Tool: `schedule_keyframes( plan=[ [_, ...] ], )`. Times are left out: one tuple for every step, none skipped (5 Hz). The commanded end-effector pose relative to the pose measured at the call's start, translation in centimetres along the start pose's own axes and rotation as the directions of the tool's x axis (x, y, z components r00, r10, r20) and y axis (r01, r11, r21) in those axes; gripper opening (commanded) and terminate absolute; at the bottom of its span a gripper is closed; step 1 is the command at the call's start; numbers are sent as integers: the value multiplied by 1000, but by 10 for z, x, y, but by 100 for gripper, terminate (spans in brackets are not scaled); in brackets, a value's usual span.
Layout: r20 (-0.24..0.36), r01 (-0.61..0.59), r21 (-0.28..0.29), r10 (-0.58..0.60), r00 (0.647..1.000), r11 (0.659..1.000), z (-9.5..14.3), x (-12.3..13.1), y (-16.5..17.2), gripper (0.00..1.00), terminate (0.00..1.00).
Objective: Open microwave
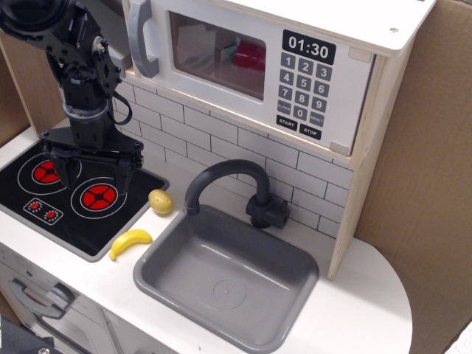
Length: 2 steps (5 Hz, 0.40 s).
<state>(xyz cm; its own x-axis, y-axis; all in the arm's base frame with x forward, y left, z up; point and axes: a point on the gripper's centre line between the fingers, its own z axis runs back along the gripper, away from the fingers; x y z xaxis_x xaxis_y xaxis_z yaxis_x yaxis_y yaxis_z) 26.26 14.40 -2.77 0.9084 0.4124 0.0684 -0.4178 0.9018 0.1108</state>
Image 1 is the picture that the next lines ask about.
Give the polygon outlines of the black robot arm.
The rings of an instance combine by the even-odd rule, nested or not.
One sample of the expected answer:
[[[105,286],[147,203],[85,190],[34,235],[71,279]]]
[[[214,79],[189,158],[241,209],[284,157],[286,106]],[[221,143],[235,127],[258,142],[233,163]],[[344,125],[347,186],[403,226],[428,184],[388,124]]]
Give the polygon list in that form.
[[[76,185],[81,162],[104,164],[125,194],[143,165],[144,146],[117,129],[112,100],[126,101],[116,91],[121,70],[92,14],[77,1],[2,1],[1,31],[45,51],[63,89],[69,126],[40,134],[63,186]]]

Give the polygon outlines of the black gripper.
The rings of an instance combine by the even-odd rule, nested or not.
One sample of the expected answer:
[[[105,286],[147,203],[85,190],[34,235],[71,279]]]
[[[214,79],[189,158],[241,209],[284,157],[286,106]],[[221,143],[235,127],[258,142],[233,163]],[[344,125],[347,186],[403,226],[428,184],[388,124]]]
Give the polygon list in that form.
[[[128,192],[133,170],[143,165],[144,145],[120,133],[108,106],[84,111],[66,106],[69,126],[40,133],[44,147],[51,152],[55,172],[68,189],[74,188],[81,171],[77,159],[88,159],[114,165],[114,180],[118,195]]]

